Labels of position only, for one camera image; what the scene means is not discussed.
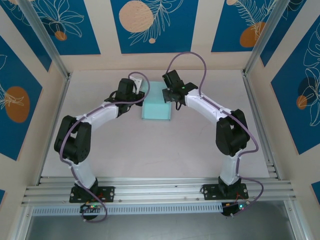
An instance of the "teal box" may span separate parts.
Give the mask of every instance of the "teal box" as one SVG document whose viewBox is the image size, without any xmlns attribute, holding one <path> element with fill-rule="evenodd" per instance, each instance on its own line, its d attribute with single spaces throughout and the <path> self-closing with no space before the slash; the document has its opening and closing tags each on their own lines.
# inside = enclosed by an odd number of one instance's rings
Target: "teal box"
<svg viewBox="0 0 320 240">
<path fill-rule="evenodd" d="M 150 82 L 150 92 L 142 105 L 143 119 L 170 120 L 171 103 L 165 103 L 162 94 L 162 89 L 166 88 L 166 84 L 162 81 Z M 148 84 L 145 81 L 142 83 L 141 90 L 145 93 L 148 90 Z"/>
</svg>

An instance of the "white table surface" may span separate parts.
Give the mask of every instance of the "white table surface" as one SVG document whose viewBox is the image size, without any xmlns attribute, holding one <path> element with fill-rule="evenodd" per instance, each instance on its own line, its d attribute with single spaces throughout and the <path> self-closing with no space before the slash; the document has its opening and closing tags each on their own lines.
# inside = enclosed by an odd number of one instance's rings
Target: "white table surface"
<svg viewBox="0 0 320 240">
<path fill-rule="evenodd" d="M 42 171 L 43 177 L 70 177 L 68 166 L 54 151 L 61 120 L 78 116 L 98 107 L 121 78 L 130 70 L 76 71 L 70 85 L 53 135 Z M 150 81 L 162 81 L 164 70 L 142 70 Z M 203 71 L 179 70 L 185 83 L 199 85 Z M 245 113 L 249 130 L 260 141 L 240 70 L 208 70 L 202 91 L 217 103 Z M 90 165 L 97 177 L 126 178 L 203 178 L 218 177 L 223 160 L 228 156 L 216 146 L 216 126 L 195 110 L 182 106 L 176 111 L 172 104 L 171 120 L 142 120 L 142 108 L 133 106 L 129 112 L 111 120 L 93 132 Z M 247 149 L 253 149 L 252 140 Z M 263 151 L 244 155 L 240 162 L 244 177 L 268 178 Z"/>
</svg>

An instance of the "white platform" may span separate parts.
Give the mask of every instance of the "white platform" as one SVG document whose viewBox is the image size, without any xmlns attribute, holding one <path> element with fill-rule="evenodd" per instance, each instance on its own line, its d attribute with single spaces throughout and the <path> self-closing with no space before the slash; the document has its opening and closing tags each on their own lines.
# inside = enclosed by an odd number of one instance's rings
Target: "white platform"
<svg viewBox="0 0 320 240">
<path fill-rule="evenodd" d="M 98 107 L 129 70 L 77 71 L 71 78 L 57 128 L 43 168 L 43 177 L 72 176 L 60 162 L 53 145 L 64 116 L 78 116 Z M 164 70 L 143 70 L 150 81 L 162 81 Z M 199 85 L 202 70 L 179 70 L 185 83 Z M 241 109 L 249 130 L 260 141 L 239 70 L 209 70 L 202 91 L 226 108 Z M 131 110 L 92 134 L 90 161 L 97 177 L 199 178 L 218 177 L 227 156 L 220 153 L 216 126 L 195 110 L 172 105 L 171 121 L 142 120 L 142 108 Z M 250 141 L 247 149 L 253 149 Z M 263 151 L 244 155 L 240 162 L 244 177 L 268 178 Z"/>
</svg>

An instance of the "light blue block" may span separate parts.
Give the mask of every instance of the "light blue block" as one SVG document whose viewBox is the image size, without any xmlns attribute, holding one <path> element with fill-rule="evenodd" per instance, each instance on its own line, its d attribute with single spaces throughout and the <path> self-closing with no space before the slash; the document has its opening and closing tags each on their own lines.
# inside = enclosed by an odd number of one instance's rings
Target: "light blue block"
<svg viewBox="0 0 320 240">
<path fill-rule="evenodd" d="M 143 119 L 170 120 L 171 103 L 165 103 L 162 89 L 167 86 L 162 81 L 151 81 L 149 95 L 144 99 L 142 105 Z M 143 81 L 141 90 L 147 92 L 148 84 Z"/>
</svg>

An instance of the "enclosure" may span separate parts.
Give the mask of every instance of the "enclosure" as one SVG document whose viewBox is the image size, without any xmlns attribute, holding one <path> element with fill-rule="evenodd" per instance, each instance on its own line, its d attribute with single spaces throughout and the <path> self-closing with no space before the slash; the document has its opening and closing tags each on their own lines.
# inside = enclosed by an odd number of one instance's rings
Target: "enclosure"
<svg viewBox="0 0 320 240">
<path fill-rule="evenodd" d="M 318 0 L 0 5 L 0 239 L 319 238 Z M 166 89 L 171 70 L 199 87 L 199 101 L 224 107 L 209 111 L 217 123 L 188 102 L 165 105 L 155 86 Z M 143 106 L 92 130 L 86 163 L 112 191 L 106 219 L 89 224 L 82 203 L 70 203 L 74 170 L 55 142 L 65 116 L 87 119 L 101 104 L 109 108 L 104 103 L 131 72 L 144 74 L 132 75 L 143 78 Z M 166 120 L 147 119 L 162 107 Z M 224 171 L 228 154 L 215 141 L 226 108 L 245 115 L 243 151 L 257 147 L 237 160 L 248 199 L 238 192 L 208 199 L 204 187 Z M 226 204 L 239 204 L 237 214 L 222 215 Z M 106 215 L 101 205 L 93 213 Z"/>
</svg>

